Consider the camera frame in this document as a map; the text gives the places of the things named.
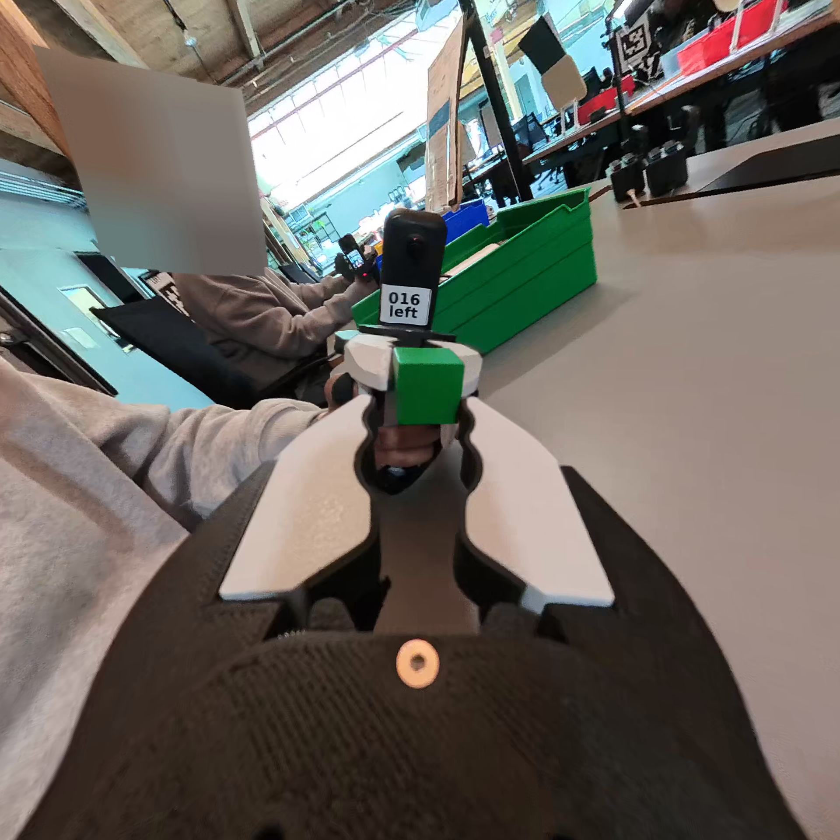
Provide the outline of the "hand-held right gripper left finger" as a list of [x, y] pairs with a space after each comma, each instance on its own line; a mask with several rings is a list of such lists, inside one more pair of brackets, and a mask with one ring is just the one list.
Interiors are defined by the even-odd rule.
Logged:
[[374, 409], [372, 396], [356, 396], [283, 450], [220, 584], [223, 601], [352, 603], [379, 588], [379, 523], [362, 474]]

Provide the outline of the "large red bin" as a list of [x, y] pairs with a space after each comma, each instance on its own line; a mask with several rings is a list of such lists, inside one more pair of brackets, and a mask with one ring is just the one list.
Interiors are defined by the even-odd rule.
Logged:
[[[762, 1], [746, 7], [738, 32], [737, 49], [751, 44], [766, 35], [774, 20], [775, 2]], [[690, 45], [678, 50], [680, 75], [687, 77], [726, 59], [730, 55], [732, 35], [737, 15], [733, 14], [721, 24], [705, 33]]]

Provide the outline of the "cardboard sheet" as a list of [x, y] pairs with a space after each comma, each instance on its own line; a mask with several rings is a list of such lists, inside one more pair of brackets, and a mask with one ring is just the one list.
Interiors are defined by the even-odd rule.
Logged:
[[465, 25], [460, 18], [427, 72], [425, 207], [439, 215], [459, 210], [463, 198], [459, 93], [465, 53]]

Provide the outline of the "person's left hand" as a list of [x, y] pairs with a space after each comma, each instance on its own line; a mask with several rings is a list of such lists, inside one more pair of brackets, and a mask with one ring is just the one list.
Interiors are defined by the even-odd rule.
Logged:
[[440, 448], [440, 426], [382, 426], [375, 435], [374, 464], [377, 469], [410, 469], [436, 457]]

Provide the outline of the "small red bin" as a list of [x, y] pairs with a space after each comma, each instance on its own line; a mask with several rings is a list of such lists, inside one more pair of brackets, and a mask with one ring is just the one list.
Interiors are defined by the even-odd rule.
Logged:
[[[635, 88], [636, 80], [634, 74], [626, 74], [622, 80], [622, 94], [625, 104], [628, 104], [630, 97], [634, 94]], [[581, 126], [587, 125], [593, 121], [592, 114], [600, 111], [611, 112], [614, 110], [617, 110], [616, 90], [614, 87], [609, 87], [578, 105], [577, 121]]]

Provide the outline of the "grey desk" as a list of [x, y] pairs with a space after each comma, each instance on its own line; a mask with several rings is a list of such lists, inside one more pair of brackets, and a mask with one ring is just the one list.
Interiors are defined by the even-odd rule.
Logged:
[[493, 351], [480, 396], [679, 578], [803, 830], [838, 838], [838, 176], [591, 194], [596, 284]]

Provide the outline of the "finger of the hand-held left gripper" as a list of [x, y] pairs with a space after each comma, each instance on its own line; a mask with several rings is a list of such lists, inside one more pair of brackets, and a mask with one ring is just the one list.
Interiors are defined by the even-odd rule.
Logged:
[[346, 371], [362, 391], [370, 393], [381, 409], [381, 424], [397, 425], [393, 351], [396, 339], [377, 334], [356, 334], [344, 345]]
[[481, 354], [462, 343], [451, 343], [452, 352], [458, 357], [463, 365], [463, 384], [461, 387], [461, 398], [467, 398], [478, 392], [480, 373], [482, 368]]

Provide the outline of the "printed marker board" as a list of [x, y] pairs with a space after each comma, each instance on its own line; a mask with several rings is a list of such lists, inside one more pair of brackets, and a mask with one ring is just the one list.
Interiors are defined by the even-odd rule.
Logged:
[[654, 39], [650, 12], [644, 12], [633, 24], [613, 31], [621, 76], [635, 75], [651, 81], [660, 72], [662, 50]]

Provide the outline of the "black and beige panel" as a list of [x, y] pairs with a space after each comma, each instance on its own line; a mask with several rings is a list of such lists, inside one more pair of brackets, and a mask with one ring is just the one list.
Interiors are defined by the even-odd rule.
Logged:
[[586, 84], [574, 58], [564, 49], [548, 14], [539, 16], [520, 37], [518, 48], [540, 75], [542, 89], [557, 112], [586, 95]]

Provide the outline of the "black mat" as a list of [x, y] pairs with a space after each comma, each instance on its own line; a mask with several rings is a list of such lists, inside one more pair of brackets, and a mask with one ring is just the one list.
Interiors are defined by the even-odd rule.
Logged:
[[700, 192], [709, 195], [743, 192], [835, 175], [839, 175], [838, 134], [756, 154]]

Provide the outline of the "blue plastic bin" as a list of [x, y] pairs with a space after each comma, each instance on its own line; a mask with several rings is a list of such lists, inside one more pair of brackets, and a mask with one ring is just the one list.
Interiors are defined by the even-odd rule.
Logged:
[[456, 238], [477, 226], [490, 226], [496, 219], [498, 205], [491, 199], [477, 198], [462, 202], [458, 210], [447, 211], [443, 219], [449, 236]]

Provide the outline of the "person's grey sweatshirt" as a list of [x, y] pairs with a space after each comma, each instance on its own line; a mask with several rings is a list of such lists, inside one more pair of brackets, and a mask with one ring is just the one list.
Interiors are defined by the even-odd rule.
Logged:
[[186, 528], [138, 480], [177, 412], [6, 362], [1, 391], [1, 818], [17, 838], [117, 628]]

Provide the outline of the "person's left forearm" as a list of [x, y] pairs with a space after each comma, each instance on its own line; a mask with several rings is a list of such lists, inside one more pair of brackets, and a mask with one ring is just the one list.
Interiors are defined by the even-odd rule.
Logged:
[[326, 415], [324, 408], [293, 400], [267, 400], [247, 411], [214, 406], [174, 413], [138, 480], [191, 530]]

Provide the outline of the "black post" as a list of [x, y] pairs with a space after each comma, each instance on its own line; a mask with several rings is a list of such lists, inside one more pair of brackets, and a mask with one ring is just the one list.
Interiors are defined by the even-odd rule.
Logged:
[[498, 73], [491, 58], [490, 42], [478, 13], [476, 3], [474, 1], [459, 1], [458, 5], [464, 19], [466, 39], [473, 46], [476, 54], [479, 74], [497, 123], [518, 202], [524, 203], [530, 201], [532, 200], [530, 175], [522, 162], [518, 150], [516, 135], [511, 125], [504, 97], [502, 96]]

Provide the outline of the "green cube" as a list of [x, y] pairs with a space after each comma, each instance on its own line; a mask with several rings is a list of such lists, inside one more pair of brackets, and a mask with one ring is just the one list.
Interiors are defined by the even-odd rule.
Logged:
[[395, 417], [398, 426], [456, 423], [465, 364], [449, 348], [398, 346], [392, 353]]

